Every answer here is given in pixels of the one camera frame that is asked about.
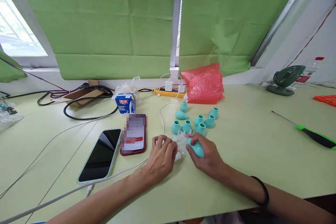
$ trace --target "water bottle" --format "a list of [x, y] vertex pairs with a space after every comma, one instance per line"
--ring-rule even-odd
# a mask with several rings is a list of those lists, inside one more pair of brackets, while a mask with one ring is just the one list
[[313, 62], [306, 66], [306, 69], [303, 73], [299, 76], [299, 78], [291, 85], [293, 86], [302, 86], [304, 85], [307, 80], [312, 76], [313, 73], [317, 71], [319, 68], [320, 62], [324, 59], [324, 57], [316, 57]]

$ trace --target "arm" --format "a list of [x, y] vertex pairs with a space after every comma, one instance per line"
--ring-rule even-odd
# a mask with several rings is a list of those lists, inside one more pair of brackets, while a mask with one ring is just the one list
[[119, 207], [158, 184], [171, 173], [176, 153], [177, 144], [170, 138], [164, 135], [154, 137], [152, 150], [143, 167], [78, 202], [47, 223], [101, 223]]
[[[187, 136], [192, 137], [191, 145], [199, 141], [204, 150], [204, 157], [200, 159], [189, 145], [186, 146], [196, 168], [248, 198], [259, 203], [265, 201], [266, 196], [260, 183], [225, 164], [214, 142], [199, 133]], [[265, 186], [270, 198], [267, 209], [282, 219], [290, 223], [336, 223], [336, 216], [322, 208], [271, 185]]]

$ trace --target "green curtain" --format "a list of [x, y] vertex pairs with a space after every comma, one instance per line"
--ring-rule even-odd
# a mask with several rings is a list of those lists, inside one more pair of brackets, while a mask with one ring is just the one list
[[28, 0], [71, 79], [169, 72], [174, 0]]
[[223, 76], [250, 69], [288, 0], [183, 0], [180, 71], [220, 63]]
[[[15, 60], [13, 60], [11, 57], [7, 56], [3, 52], [1, 46], [0, 46], [0, 58], [7, 60], [18, 67], [20, 66]], [[11, 82], [24, 77], [26, 77], [26, 74], [24, 72], [0, 60], [0, 82]]]

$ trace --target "green screwdriver handle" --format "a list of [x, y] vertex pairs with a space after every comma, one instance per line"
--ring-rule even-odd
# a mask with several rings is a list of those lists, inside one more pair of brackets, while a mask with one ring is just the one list
[[311, 139], [313, 139], [315, 142], [318, 142], [319, 144], [323, 145], [324, 147], [327, 147], [329, 149], [336, 150], [336, 142], [329, 137], [326, 137], [324, 135], [321, 135], [317, 132], [314, 132], [304, 125], [298, 125], [296, 128], [300, 131], [303, 131], [306, 133]]

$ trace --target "forearm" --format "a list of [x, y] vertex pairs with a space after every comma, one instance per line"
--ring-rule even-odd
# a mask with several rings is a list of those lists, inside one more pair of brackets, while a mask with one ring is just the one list
[[[221, 177], [221, 182], [257, 202], [265, 201], [265, 192], [260, 183], [233, 168]], [[290, 223], [336, 223], [329, 212], [276, 187], [265, 184], [269, 193], [267, 209]]]
[[101, 223], [122, 205], [149, 188], [150, 184], [146, 182], [143, 171], [138, 169], [133, 174], [78, 202], [47, 223]]

